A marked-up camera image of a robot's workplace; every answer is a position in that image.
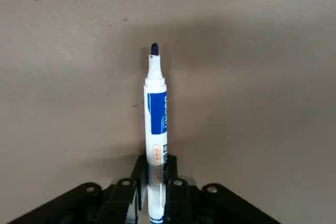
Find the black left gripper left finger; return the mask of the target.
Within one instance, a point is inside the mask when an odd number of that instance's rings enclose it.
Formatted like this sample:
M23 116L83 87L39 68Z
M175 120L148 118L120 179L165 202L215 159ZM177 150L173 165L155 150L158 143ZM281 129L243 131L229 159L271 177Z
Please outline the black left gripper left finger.
M105 189L83 183L10 223L138 223L146 166L140 155L129 177Z

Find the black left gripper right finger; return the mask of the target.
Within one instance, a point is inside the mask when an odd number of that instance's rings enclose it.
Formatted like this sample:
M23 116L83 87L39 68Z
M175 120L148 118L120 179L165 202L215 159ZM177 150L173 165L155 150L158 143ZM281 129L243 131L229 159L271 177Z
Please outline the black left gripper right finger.
M164 171L164 223L279 222L221 184L190 185L178 176L176 156L168 156Z

